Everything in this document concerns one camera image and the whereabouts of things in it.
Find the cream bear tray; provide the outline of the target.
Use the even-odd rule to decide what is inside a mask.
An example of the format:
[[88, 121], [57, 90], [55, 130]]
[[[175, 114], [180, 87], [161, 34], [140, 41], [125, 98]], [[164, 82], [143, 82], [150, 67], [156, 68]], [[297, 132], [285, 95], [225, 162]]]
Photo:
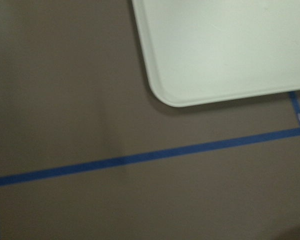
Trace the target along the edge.
[[148, 84], [181, 108], [300, 90], [300, 0], [134, 0]]

